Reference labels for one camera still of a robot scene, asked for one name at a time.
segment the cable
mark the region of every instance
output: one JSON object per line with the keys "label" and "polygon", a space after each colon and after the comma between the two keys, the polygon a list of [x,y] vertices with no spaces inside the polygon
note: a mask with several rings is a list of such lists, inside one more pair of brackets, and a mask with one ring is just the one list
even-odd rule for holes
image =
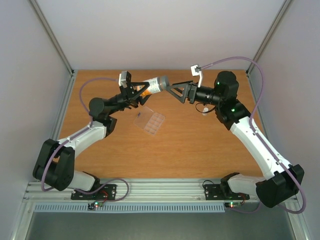
{"label": "cable", "polygon": [[229,209],[232,210],[232,211],[241,213],[241,214],[255,214],[256,212],[259,211],[259,209],[261,208],[261,206],[262,206],[262,202],[260,201],[258,207],[257,207],[255,210],[253,210],[253,211],[241,211],[241,210],[236,209],[236,208],[229,208]]}
{"label": "cable", "polygon": [[118,201],[121,201],[123,199],[126,198],[126,196],[128,196],[129,194],[129,184],[126,180],[122,179],[122,178],[113,178],[113,179],[110,179],[108,181],[106,181],[104,184],[102,184],[100,187],[98,187],[96,190],[94,191],[90,191],[90,192],[87,192],[87,191],[83,191],[81,189],[75,189],[76,191],[78,191],[79,193],[82,193],[82,194],[85,194],[85,195],[91,195],[91,194],[95,194],[96,192],[100,191],[105,185],[113,182],[113,181],[116,181],[116,180],[119,180],[121,182],[123,182],[125,185],[126,185],[126,193],[124,194],[124,196],[118,198],[118,199],[115,199],[115,200],[106,200],[106,202],[118,202]]}
{"label": "cable", "polygon": [[196,105],[195,105],[195,110],[197,110],[199,113],[202,113],[202,114],[208,114],[208,113],[211,113],[213,110],[216,109],[216,107],[214,106],[213,108],[211,108],[210,110],[208,111],[200,111],[198,108],[197,108],[197,105],[198,104],[203,104],[201,102],[198,102]]}
{"label": "cable", "polygon": [[107,201],[109,194],[106,191],[101,191],[101,193],[105,194],[105,198],[102,202],[102,204],[104,204]]}
{"label": "cable", "polygon": [[241,202],[241,205],[243,205],[243,204],[245,204],[245,202],[246,202],[246,196],[245,196],[243,193],[241,193],[241,192],[239,192],[239,194],[240,194],[240,196],[243,198],[243,201]]}
{"label": "cable", "polygon": [[[112,79],[112,78],[108,78],[108,77],[96,77],[96,78],[93,78],[93,79],[90,79],[88,81],[86,81],[81,87],[80,87],[80,90],[79,90],[79,99],[80,99],[80,103],[81,105],[83,106],[83,108],[85,109],[85,111],[87,113],[89,113],[89,110],[88,108],[86,107],[86,105],[84,104],[84,101],[82,100],[82,90],[84,89],[84,87],[88,84],[88,83],[91,83],[93,81],[97,81],[97,80],[109,80],[109,81],[116,81],[115,79]],[[92,117],[90,117],[90,124],[89,126],[91,127],[93,124],[93,119]],[[88,131],[90,129],[90,127],[86,127],[85,129],[83,129],[82,131],[76,133],[75,135],[72,135],[70,136],[70,141],[72,141],[73,139],[75,139],[76,137],[78,137],[79,135],[85,133],[86,131]],[[57,153],[59,152],[59,150],[68,143],[69,141],[66,140],[64,141],[63,143],[60,143],[60,145],[53,151],[52,155],[50,156],[45,168],[44,168],[44,171],[43,171],[43,174],[42,174],[42,177],[41,177],[41,190],[43,192],[47,192],[47,191],[50,191],[53,189],[53,187],[48,187],[48,188],[45,188],[45,179],[46,179],[46,176],[47,176],[47,173],[48,173],[48,169],[50,167],[50,164],[52,163],[54,157],[57,155]]]}
{"label": "cable", "polygon": [[[254,118],[254,115],[255,115],[255,113],[256,113],[256,111],[258,109],[258,105],[259,105],[259,103],[261,101],[261,98],[263,96],[264,86],[265,86],[265,75],[264,75],[264,72],[263,72],[262,68],[259,66],[259,64],[257,62],[255,62],[255,61],[253,61],[252,59],[248,58],[248,57],[233,56],[233,57],[228,57],[228,58],[225,58],[225,59],[221,59],[219,61],[215,61],[215,62],[209,63],[209,64],[201,67],[201,70],[207,69],[207,68],[209,68],[209,67],[211,67],[213,65],[216,65],[216,64],[219,64],[219,63],[223,63],[223,62],[226,62],[226,61],[230,61],[230,60],[246,60],[246,61],[249,61],[249,62],[251,62],[252,64],[254,64],[257,67],[257,69],[259,70],[259,72],[261,74],[261,82],[262,82],[261,83],[261,91],[260,91],[258,100],[256,101],[256,104],[255,104],[255,106],[254,106],[254,108],[252,110],[252,113],[251,113],[251,116],[250,116],[250,119],[249,119],[250,127],[255,132],[255,127],[253,125],[253,118]],[[274,159],[280,164],[280,166],[284,169],[284,171],[290,176],[290,178],[292,179],[294,184],[297,186],[297,188],[299,189],[299,191],[301,193],[301,196],[302,196],[302,207],[298,211],[293,211],[293,210],[287,209],[285,206],[282,206],[280,204],[278,204],[278,206],[280,208],[284,209],[285,211],[287,211],[288,213],[291,213],[291,214],[300,214],[300,213],[302,213],[306,209],[307,199],[306,199],[305,192],[302,189],[301,185],[299,184],[297,179],[293,176],[293,174],[286,168],[286,166],[283,163],[280,162],[280,159],[278,158],[278,156],[272,151],[272,149],[268,146],[268,144],[264,141],[264,139],[260,136],[260,134],[256,132],[255,135],[262,142],[262,144],[265,146],[265,148],[270,152],[270,154],[274,157]]]}
{"label": "cable", "polygon": [[204,182],[202,183],[203,189],[205,189],[205,182],[210,182],[210,183],[214,184],[214,182],[211,180],[204,180]]}

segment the black mounting plate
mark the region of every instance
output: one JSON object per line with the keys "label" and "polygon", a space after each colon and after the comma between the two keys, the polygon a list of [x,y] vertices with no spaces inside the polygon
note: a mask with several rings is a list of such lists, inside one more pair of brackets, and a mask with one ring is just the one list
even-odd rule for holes
{"label": "black mounting plate", "polygon": [[[204,185],[205,200],[243,200],[244,198],[239,193],[232,192],[228,197],[225,197],[220,189],[220,184],[205,184]],[[245,200],[249,200],[248,194],[243,194]]]}
{"label": "black mounting plate", "polygon": [[[108,197],[105,197],[105,194],[102,192],[105,191],[108,194]],[[101,188],[98,192],[94,194],[82,194],[81,192],[75,191],[71,194],[71,200],[115,200],[117,194],[117,185],[116,184],[107,184]]]}

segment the plastic blister tray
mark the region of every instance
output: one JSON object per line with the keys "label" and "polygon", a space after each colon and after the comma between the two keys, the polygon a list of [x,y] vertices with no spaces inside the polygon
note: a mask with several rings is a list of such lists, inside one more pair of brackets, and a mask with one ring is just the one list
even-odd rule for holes
{"label": "plastic blister tray", "polygon": [[165,116],[144,106],[134,120],[134,124],[151,135],[155,135],[164,122]]}

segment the white wall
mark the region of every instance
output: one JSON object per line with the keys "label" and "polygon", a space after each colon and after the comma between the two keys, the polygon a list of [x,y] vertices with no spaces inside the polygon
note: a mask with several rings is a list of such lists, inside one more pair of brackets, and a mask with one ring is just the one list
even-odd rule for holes
{"label": "white wall", "polygon": [[27,0],[0,1],[0,239],[9,239],[69,76]]}
{"label": "white wall", "polygon": [[[270,141],[305,171],[304,217],[313,235],[320,228],[320,1],[295,0],[258,61],[265,75],[261,115]],[[251,75],[255,91],[260,76]]]}
{"label": "white wall", "polygon": [[[253,58],[283,0],[38,0],[74,69],[188,69]],[[245,61],[216,68],[246,69]]]}

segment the gray floor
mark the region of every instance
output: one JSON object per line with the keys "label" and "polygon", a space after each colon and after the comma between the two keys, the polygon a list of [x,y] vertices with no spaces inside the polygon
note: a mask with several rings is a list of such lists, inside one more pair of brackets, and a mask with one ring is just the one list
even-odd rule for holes
{"label": "gray floor", "polygon": [[291,240],[288,214],[34,213],[27,240]]}

